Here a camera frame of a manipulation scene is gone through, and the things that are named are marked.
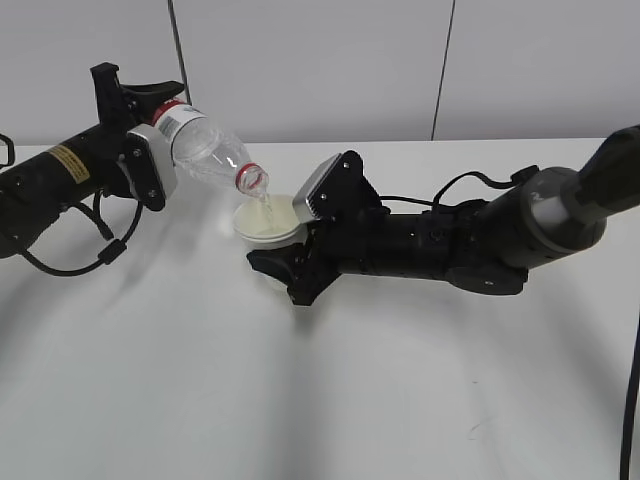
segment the yellow warning label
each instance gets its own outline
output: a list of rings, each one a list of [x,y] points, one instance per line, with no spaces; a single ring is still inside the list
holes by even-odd
[[[87,170],[87,167],[84,166],[82,160],[80,160],[72,150],[64,145],[56,145],[49,149],[49,153],[64,165],[64,168],[67,169],[76,183],[82,183],[85,180],[89,180],[89,177],[91,176],[89,174],[89,170]]]

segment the bottle label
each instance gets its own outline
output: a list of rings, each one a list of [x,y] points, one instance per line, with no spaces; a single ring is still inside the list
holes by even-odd
[[[153,126],[173,145],[176,135],[184,126],[197,118],[205,118],[206,115],[191,105],[180,100],[171,100],[160,107],[154,115]]]

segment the pouring liquid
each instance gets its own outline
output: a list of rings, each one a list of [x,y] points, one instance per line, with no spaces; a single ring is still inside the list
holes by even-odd
[[[258,208],[260,209],[260,215],[265,219],[267,228],[262,230],[259,235],[274,235],[281,229],[276,225],[275,217],[273,215],[273,205],[271,204],[271,197],[268,193],[264,192],[258,197]]]

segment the white wall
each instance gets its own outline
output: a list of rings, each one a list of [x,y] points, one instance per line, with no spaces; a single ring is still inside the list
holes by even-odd
[[[452,1],[175,0],[193,101],[248,142],[429,139]],[[457,0],[435,138],[640,122],[639,15],[635,0]],[[92,65],[180,79],[165,1],[6,0],[0,47],[0,131],[20,144],[95,122]]]
[[[640,2],[458,0],[437,139],[600,137],[640,123]]]
[[[89,68],[104,61],[123,83],[179,80],[164,2],[3,0],[0,132],[50,144],[97,123]]]
[[[194,104],[249,141],[427,139],[450,0],[179,0]]]

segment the black cable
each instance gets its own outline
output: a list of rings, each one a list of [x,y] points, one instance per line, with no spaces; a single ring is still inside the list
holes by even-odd
[[[173,6],[173,0],[167,0],[169,8],[169,20],[171,20],[171,31],[173,32],[173,43],[176,47],[176,55],[178,56],[178,66],[180,67],[180,76],[184,85],[184,94],[187,97],[187,103],[191,105],[191,90],[189,89],[189,80],[187,79],[187,69],[184,66],[184,55],[182,53],[182,43],[180,42],[180,32],[178,31],[178,21],[176,20],[176,10]]]
[[[142,203],[138,202],[138,205],[136,206],[136,211],[133,215],[133,220],[131,221],[131,225],[129,226],[129,229],[126,231],[122,239],[114,240],[114,242],[109,244],[109,246],[107,246],[102,252],[100,252],[101,254],[105,250],[109,249],[116,242],[120,244],[126,244],[129,241],[129,239],[133,236],[133,233],[135,232],[136,228],[138,227],[138,223],[140,223],[140,217],[142,216],[142,209],[143,209]],[[29,252],[29,250],[24,245],[22,245],[22,243],[20,243],[20,241],[16,237],[14,237],[11,233],[9,233],[9,231],[7,231],[4,225],[0,225],[0,236],[2,236],[4,240],[14,248],[17,254],[24,257],[24,259],[27,260],[31,265],[33,265],[38,270],[44,273],[53,275],[54,277],[77,277],[77,276],[92,272],[96,268],[106,263],[104,259],[99,258],[92,264],[87,265],[86,267],[83,267],[83,268],[78,268],[76,270],[58,270],[57,268],[52,268],[48,265],[45,265],[40,260],[38,260],[31,252]]]
[[[5,145],[7,145],[7,163],[5,163],[4,165],[0,165],[0,169],[3,169],[5,167],[10,167],[14,163],[16,163],[16,147],[13,143],[13,140],[11,140],[6,135],[2,135],[1,133],[0,140],[2,140]]]
[[[437,211],[440,208],[440,200],[442,199],[442,196],[446,193],[446,191],[449,190],[456,182],[458,182],[459,180],[461,180],[461,179],[463,179],[465,177],[478,178],[485,185],[487,185],[488,187],[495,188],[497,190],[506,190],[508,188],[513,188],[518,184],[518,182],[513,181],[513,180],[510,181],[510,182],[496,182],[495,180],[491,180],[489,177],[487,177],[482,172],[473,171],[473,172],[463,173],[463,174],[458,175],[457,177],[455,177],[449,183],[447,183],[444,187],[442,187],[440,189],[440,191],[438,193],[436,193],[435,197],[433,197],[433,211],[434,212]]]
[[[416,205],[426,205],[426,206],[432,206],[433,202],[429,201],[429,200],[420,200],[418,198],[411,198],[411,197],[399,197],[397,195],[385,195],[383,197],[380,197],[380,200],[387,200],[387,201],[394,201],[394,202],[406,202],[406,203],[414,203]],[[460,202],[457,205],[438,205],[438,208],[440,209],[441,212],[446,212],[446,213],[455,213],[458,210],[462,210],[465,207],[469,207],[469,206],[477,206],[478,203],[486,203],[484,200],[479,200],[479,199],[473,199],[473,200],[465,200],[464,202]]]
[[[627,387],[627,398],[624,406],[624,419],[622,421],[622,445],[620,447],[620,480],[629,480],[631,466],[631,451],[633,442],[633,426],[638,403],[638,386],[640,385],[640,319],[636,333],[636,344],[633,348],[633,360],[631,360],[631,373]]]
[[[127,243],[129,239],[133,236],[133,233],[138,228],[138,223],[140,223],[140,217],[142,217],[142,202],[138,202],[138,206],[136,207],[136,211],[133,214],[133,220],[131,220],[131,225],[129,225],[129,229],[125,232],[122,237],[122,242]]]
[[[104,238],[107,241],[113,240],[115,238],[115,235],[113,234],[113,231],[109,228],[109,225],[107,225],[107,223],[100,216],[100,210],[98,210],[98,212],[96,212],[95,210],[91,210],[88,206],[86,206],[82,202],[72,203],[71,206],[73,208],[78,209],[80,212],[84,213],[84,215],[94,223],[94,225],[100,231],[100,235],[102,235],[102,238]]]
[[[415,203],[416,205],[426,205],[427,207],[433,206],[433,202],[430,202],[429,200],[420,200],[411,197],[398,197],[397,195],[385,195],[384,197],[380,197],[380,200],[383,202],[386,200],[392,202]]]
[[[102,218],[102,213],[100,212],[100,200],[102,199],[102,190],[98,190],[94,195],[93,195],[93,205],[91,206],[91,208],[93,208],[93,211],[96,215],[98,215],[100,218]]]

